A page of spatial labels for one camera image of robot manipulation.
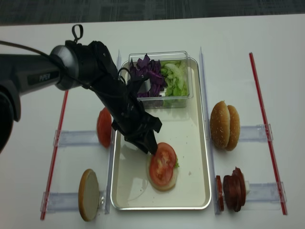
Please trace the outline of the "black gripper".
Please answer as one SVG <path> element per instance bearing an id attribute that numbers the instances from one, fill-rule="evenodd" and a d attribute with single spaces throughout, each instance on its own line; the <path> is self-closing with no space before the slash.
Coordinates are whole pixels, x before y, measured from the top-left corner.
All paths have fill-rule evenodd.
<path id="1" fill-rule="evenodd" d="M 155 155 L 158 145 L 154 132 L 158 133 L 162 127 L 160 119 L 147 113 L 142 101 L 131 95 L 121 80 L 107 75 L 91 86 L 111 114 L 112 129 L 145 154 Z"/>

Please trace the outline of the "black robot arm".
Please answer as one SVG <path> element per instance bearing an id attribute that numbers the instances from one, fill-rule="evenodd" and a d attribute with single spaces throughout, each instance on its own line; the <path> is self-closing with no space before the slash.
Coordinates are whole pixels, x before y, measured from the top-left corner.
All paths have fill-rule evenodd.
<path id="1" fill-rule="evenodd" d="M 93 91 L 114 118 L 112 126 L 125 140 L 145 153 L 155 154 L 154 134 L 162 123 L 145 111 L 136 97 L 147 76 L 125 82 L 107 47 L 66 41 L 47 55 L 32 50 L 30 55 L 0 56 L 0 146 L 4 148 L 13 123 L 20 120 L 20 97 L 55 85 L 66 91 L 78 86 Z"/>

